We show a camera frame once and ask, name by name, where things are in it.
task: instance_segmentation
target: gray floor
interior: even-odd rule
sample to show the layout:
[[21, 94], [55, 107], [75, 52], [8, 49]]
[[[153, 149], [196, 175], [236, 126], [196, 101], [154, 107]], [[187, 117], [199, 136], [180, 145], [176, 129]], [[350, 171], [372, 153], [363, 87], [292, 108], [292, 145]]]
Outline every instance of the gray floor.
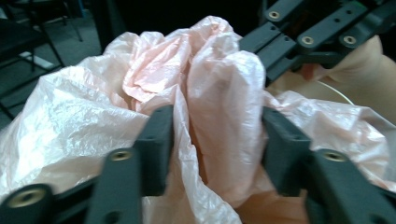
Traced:
[[[70, 21], [67, 21], [66, 26], [64, 26], [62, 21], [54, 21], [45, 25], [50, 39], [53, 41], [55, 48], [60, 53], [66, 66], [75, 65], [84, 58], [99, 55], [101, 53], [99, 39], [90, 12], [86, 11], [85, 18], [77, 18], [74, 22], [81, 33], [83, 42], [78, 40], [78, 36], [73, 30]], [[57, 64], [56, 58], [48, 45], [43, 45], [35, 49], [35, 55], [46, 61]], [[1, 68], [0, 94], [28, 78], [37, 77], [43, 73], [45, 73], [45, 70], [40, 68], [36, 68], [36, 70], [32, 72], [31, 66], [27, 61], [19, 61], [8, 67]], [[1, 102], [6, 106], [21, 103], [10, 109], [12, 114], [17, 116], [22, 111], [23, 102], [30, 95], [35, 84], [36, 82], [33, 82], [19, 91], [8, 94], [5, 98], [1, 99]], [[0, 111], [0, 130], [6, 127], [10, 122], [11, 120]]]

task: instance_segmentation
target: white plastic bag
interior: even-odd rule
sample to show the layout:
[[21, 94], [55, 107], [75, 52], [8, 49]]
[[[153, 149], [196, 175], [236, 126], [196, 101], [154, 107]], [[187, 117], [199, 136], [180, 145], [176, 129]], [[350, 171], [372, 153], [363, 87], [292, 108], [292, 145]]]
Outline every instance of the white plastic bag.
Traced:
[[216, 17], [168, 36], [127, 33], [103, 56], [40, 78], [0, 134], [0, 197], [37, 182], [61, 192], [99, 175], [105, 154], [130, 146], [150, 113], [169, 104], [168, 187], [144, 198], [145, 223], [305, 223], [303, 199], [277, 196], [260, 166], [264, 105], [309, 135], [312, 150], [343, 151], [374, 183], [395, 189], [394, 126], [368, 108], [293, 92], [275, 98], [239, 38]]

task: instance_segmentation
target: screw hole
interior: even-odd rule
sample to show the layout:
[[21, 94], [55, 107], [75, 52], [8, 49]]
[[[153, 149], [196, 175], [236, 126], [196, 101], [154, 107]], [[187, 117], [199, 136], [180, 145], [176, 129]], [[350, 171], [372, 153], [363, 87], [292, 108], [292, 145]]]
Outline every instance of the screw hole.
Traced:
[[132, 153], [128, 151], [114, 152], [111, 155], [111, 160], [113, 161], [125, 161], [132, 157]]
[[120, 221], [120, 213], [119, 212], [110, 212], [105, 216], [106, 224], [117, 224]]
[[347, 44], [350, 44], [350, 45], [356, 44], [356, 39], [355, 39], [355, 37], [350, 36], [350, 35], [344, 36], [344, 41], [345, 41]]
[[384, 218], [378, 215], [370, 215], [370, 221], [374, 224], [388, 224], [388, 222]]
[[279, 12], [277, 12], [277, 11], [270, 12], [270, 17], [272, 19], [278, 19], [280, 17]]
[[43, 189], [29, 189], [13, 197], [8, 206], [12, 208], [24, 207], [39, 202], [46, 195]]
[[311, 45], [314, 43], [314, 39], [311, 36], [304, 36], [303, 43], [305, 43], [307, 45]]
[[336, 152], [325, 152], [324, 158], [329, 161], [345, 161], [346, 160], [343, 155], [336, 153]]

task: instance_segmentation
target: metal bolt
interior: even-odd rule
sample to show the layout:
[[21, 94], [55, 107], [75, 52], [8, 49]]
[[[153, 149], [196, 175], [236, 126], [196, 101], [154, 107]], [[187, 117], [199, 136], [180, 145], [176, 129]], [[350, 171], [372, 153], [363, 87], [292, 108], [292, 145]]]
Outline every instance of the metal bolt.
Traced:
[[125, 161], [132, 157], [132, 153], [129, 151], [119, 151], [114, 152], [111, 155], [111, 160], [113, 161]]
[[314, 38], [312, 38], [311, 36], [304, 36], [302, 38], [303, 43], [305, 43], [306, 45], [311, 45], [314, 44]]
[[329, 161], [346, 161], [346, 158], [343, 155], [336, 152], [325, 152], [323, 157]]
[[344, 36], [344, 42], [346, 42], [347, 44], [353, 45], [353, 44], [356, 44], [356, 38], [351, 35], [347, 35], [347, 36]]
[[278, 18], [280, 17], [280, 14], [279, 14], [279, 12], [277, 12], [277, 11], [271, 11], [271, 12], [269, 13], [269, 16], [270, 16], [272, 19], [278, 19]]
[[11, 208], [24, 207], [39, 202], [46, 195], [43, 189], [29, 189], [15, 195], [9, 202]]

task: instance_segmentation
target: black chair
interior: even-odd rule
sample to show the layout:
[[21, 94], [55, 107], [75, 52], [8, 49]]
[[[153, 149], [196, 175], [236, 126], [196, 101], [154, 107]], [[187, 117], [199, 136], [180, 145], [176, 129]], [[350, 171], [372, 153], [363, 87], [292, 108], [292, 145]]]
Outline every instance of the black chair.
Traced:
[[66, 0], [7, 0], [11, 7], [23, 9], [26, 14], [31, 17], [31, 13], [35, 13], [35, 20], [31, 21], [31, 25], [43, 25], [46, 21], [62, 18], [66, 25], [65, 17], [70, 19], [70, 24], [75, 30], [78, 40], [83, 41], [77, 26], [74, 24], [74, 16]]
[[[15, 21], [0, 19], [0, 68], [11, 65], [23, 58], [20, 54], [26, 51], [30, 51], [32, 54], [29, 56], [32, 63], [32, 68], [35, 67], [34, 60], [34, 49], [44, 44], [49, 44], [55, 57], [57, 58], [59, 65], [53, 66], [50, 69], [44, 69], [45, 72], [42, 74], [47, 74], [59, 67], [64, 67], [64, 62], [61, 59], [56, 48], [53, 46], [52, 42], [48, 38], [45, 32], [38, 32], [28, 26], [18, 24]], [[17, 86], [11, 88], [10, 90], [4, 91], [0, 94], [0, 101], [5, 96], [11, 94], [14, 91], [38, 80], [39, 76], [31, 77], [28, 80], [18, 84]], [[10, 108], [23, 104], [24, 102], [16, 103], [15, 105], [5, 106], [0, 102], [0, 110], [2, 110], [10, 119], [15, 117], [9, 111]]]

